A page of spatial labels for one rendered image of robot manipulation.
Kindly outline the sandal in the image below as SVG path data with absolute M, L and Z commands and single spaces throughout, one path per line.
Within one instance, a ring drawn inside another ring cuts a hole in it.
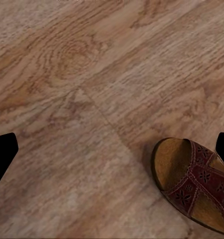
M 161 193 L 181 213 L 224 235 L 224 163 L 195 141 L 161 139 L 151 155 L 151 172 Z

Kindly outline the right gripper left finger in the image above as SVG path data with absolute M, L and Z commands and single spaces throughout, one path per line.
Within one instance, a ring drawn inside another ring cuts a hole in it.
M 18 153 L 15 133 L 0 135 L 0 180 Z

